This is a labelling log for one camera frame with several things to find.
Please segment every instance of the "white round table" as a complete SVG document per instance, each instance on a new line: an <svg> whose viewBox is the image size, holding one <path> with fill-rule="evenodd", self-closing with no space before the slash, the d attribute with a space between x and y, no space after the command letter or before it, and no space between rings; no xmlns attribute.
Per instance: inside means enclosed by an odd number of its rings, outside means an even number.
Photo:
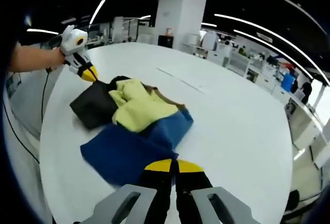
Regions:
<svg viewBox="0 0 330 224"><path fill-rule="evenodd" d="M252 209L260 223L278 224L290 192L292 145L283 105L239 75L206 60L155 45L124 43L89 50L99 79L118 75L157 86L186 104L194 124L176 149L202 166ZM40 140L40 169L48 205L58 224L83 221L114 188L84 161L88 131L69 104L91 83L65 67L49 99ZM166 223L180 223L172 189Z"/></svg>

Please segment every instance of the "yellow cloth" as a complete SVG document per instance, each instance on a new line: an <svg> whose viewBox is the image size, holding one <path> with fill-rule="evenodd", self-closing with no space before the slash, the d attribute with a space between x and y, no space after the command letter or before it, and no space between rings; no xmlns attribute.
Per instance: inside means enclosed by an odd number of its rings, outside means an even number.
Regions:
<svg viewBox="0 0 330 224"><path fill-rule="evenodd" d="M118 105L112 122L120 123L132 132L140 132L153 122L178 111L176 105L164 102L157 94L149 95L137 79L117 81L117 90L109 94Z"/></svg>

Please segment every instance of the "human arm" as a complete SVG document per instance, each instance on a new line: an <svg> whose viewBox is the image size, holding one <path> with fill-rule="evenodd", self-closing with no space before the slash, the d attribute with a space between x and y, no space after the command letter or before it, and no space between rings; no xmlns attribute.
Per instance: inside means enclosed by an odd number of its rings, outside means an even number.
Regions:
<svg viewBox="0 0 330 224"><path fill-rule="evenodd" d="M60 48L44 50L32 46L16 45L10 60L8 71L29 72L48 67L58 67L64 63L64 54Z"/></svg>

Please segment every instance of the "blue cloth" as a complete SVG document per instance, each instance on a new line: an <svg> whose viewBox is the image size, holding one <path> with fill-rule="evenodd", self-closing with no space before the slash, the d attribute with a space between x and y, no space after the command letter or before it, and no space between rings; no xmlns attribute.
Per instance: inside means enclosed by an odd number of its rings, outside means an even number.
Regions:
<svg viewBox="0 0 330 224"><path fill-rule="evenodd" d="M167 149L175 149L181 139L193 124L193 119L187 109L161 118L152 124L147 136L149 143L155 143Z"/></svg>
<svg viewBox="0 0 330 224"><path fill-rule="evenodd" d="M291 76L289 73L286 73L282 81L282 84L280 86L285 91L290 92L293 82L294 82L294 77Z"/></svg>
<svg viewBox="0 0 330 224"><path fill-rule="evenodd" d="M178 157L170 149L114 124L81 145L80 150L102 178L119 186L137 183L144 168L155 161Z"/></svg>

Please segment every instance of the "black ceiling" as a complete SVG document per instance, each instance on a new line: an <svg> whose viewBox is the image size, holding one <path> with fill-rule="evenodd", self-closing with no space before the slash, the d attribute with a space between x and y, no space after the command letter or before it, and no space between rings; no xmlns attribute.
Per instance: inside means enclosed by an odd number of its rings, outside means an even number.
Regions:
<svg viewBox="0 0 330 224"><path fill-rule="evenodd" d="M291 0L301 5L330 34L329 0ZM32 28L62 32L61 21L92 15L100 0L29 0ZM151 14L155 18L158 0L106 0L94 23L111 22L115 16L141 17ZM324 71L330 72L330 43L326 35L308 16L284 0L206 0L204 22L218 25L219 30L233 33L241 30L256 36L259 29L241 22L215 17L224 14L263 26L289 40ZM266 32L273 44L296 59L304 67L310 62L296 50ZM25 33L22 43L34 43L50 37L41 33Z"/></svg>

